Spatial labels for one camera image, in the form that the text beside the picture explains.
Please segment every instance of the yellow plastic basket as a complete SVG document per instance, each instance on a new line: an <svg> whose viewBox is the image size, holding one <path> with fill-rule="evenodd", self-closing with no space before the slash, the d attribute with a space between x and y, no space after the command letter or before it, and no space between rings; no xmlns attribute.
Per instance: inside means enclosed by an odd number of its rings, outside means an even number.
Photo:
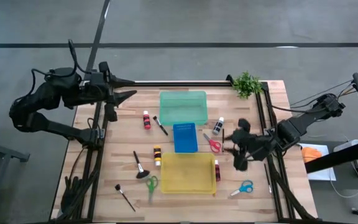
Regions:
<svg viewBox="0 0 358 224"><path fill-rule="evenodd" d="M161 182L165 194L214 194L215 157L212 153L165 152Z"/></svg>

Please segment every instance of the gray floor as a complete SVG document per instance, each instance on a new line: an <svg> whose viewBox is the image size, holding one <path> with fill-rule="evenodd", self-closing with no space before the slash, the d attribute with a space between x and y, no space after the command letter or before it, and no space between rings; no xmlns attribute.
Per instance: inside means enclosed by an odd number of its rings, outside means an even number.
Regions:
<svg viewBox="0 0 358 224"><path fill-rule="evenodd" d="M103 2L0 0L0 43L60 43L68 38L92 43ZM101 38L104 43L219 41L358 42L358 0L115 0ZM85 67L90 49L77 49L77 55ZM99 49L96 63L103 60L114 74L132 80L222 80L248 70L263 80L284 80L290 102L358 72L358 48ZM20 133L7 113L13 99L29 90L31 68L71 64L67 49L0 49L0 144L31 153L28 163L10 164L0 189L0 223L48 219L67 141L47 133ZM342 101L347 106L343 116L312 125L308 135L358 139L358 96ZM44 112L54 121L73 122L69 109ZM358 205L357 198L343 199L330 187L312 187L320 218L351 220L346 209ZM354 185L341 189L352 192Z"/></svg>

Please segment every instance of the red scissors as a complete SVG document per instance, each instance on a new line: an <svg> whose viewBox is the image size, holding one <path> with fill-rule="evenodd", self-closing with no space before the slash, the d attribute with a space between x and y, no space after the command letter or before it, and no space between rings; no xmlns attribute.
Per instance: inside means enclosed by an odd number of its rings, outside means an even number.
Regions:
<svg viewBox="0 0 358 224"><path fill-rule="evenodd" d="M208 135L204 134L204 137L209 141L209 145L211 147L211 150L213 152L219 152L221 150L221 143L219 142L216 142L216 141L213 141L212 139L210 139L208 137Z"/></svg>

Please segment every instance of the scissors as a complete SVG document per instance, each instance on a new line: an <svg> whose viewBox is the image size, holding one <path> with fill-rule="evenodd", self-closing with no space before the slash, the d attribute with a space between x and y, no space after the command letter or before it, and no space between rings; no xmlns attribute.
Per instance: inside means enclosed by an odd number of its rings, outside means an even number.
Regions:
<svg viewBox="0 0 358 224"><path fill-rule="evenodd" d="M235 196L236 194L240 193L240 192L247 192L247 193L251 193L252 191L254 191L254 183L252 183L251 180L245 180L243 181L243 183L241 184L240 188L238 190L233 191L230 196Z"/></svg>
<svg viewBox="0 0 358 224"><path fill-rule="evenodd" d="M208 137L208 135L206 135L205 133L204 133L204 137L209 141L209 146L211 147L211 150L213 151L213 152L219 152L220 151L220 149L221 149L221 143L219 143L219 142L216 142L216 141L213 141L212 139L210 139L209 137Z"/></svg>
<svg viewBox="0 0 358 224"><path fill-rule="evenodd" d="M152 196L154 189L158 186L158 179L156 176L152 176L146 181L146 185L149 188L149 204L152 203Z"/></svg>

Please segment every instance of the blue plastic basket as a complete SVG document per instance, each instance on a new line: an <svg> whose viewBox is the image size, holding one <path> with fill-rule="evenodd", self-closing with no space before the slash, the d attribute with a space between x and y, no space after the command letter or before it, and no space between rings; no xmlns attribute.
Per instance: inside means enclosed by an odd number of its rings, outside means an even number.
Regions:
<svg viewBox="0 0 358 224"><path fill-rule="evenodd" d="M184 123L173 125L173 143L175 152L189 153L197 152L197 134L195 123Z"/></svg>

